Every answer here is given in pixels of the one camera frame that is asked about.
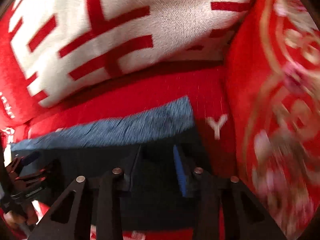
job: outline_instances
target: silver rivet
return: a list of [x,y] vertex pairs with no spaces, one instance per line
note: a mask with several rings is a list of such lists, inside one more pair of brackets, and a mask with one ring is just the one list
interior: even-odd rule
[[238,183],[239,182],[239,178],[237,176],[231,176],[230,180],[233,183]]
[[76,181],[79,183],[82,183],[85,181],[85,177],[84,176],[79,176],[78,178],[76,178]]
[[195,173],[196,173],[196,174],[202,174],[202,173],[203,173],[203,169],[200,168],[200,167],[196,167],[196,168],[195,168]]
[[113,173],[113,174],[120,174],[121,172],[122,172],[121,168],[114,168],[114,169],[112,170],[112,173]]

